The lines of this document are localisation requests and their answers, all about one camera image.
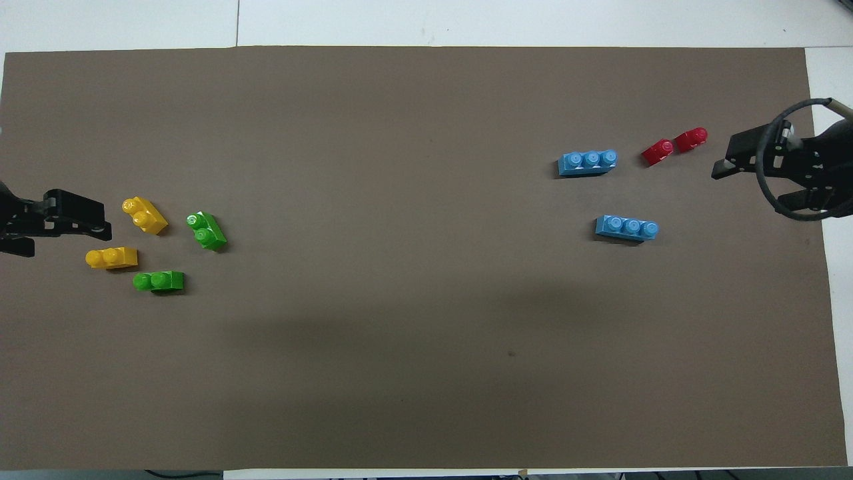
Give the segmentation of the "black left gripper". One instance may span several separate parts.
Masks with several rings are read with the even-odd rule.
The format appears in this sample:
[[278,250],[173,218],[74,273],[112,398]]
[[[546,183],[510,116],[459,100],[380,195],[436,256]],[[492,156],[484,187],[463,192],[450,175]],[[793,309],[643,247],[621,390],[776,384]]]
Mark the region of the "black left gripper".
[[[52,227],[45,228],[45,222]],[[1,224],[0,252],[24,258],[35,255],[31,237],[83,235],[103,242],[113,239],[104,204],[64,189],[50,189],[41,198],[27,199],[13,194],[2,181]]]

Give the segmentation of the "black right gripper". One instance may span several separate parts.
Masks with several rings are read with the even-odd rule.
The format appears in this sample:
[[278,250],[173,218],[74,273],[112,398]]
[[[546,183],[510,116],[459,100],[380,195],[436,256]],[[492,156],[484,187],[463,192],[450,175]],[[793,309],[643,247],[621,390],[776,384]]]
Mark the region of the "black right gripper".
[[[791,121],[783,119],[780,124],[771,130],[767,142],[765,176],[783,177],[800,185],[801,190],[771,195],[774,210],[788,218],[851,216],[851,121],[841,119],[807,139],[794,133]],[[725,156],[713,164],[712,179],[755,173],[758,142],[767,127],[760,125],[731,135]],[[773,166],[774,146],[782,157],[779,168]]]

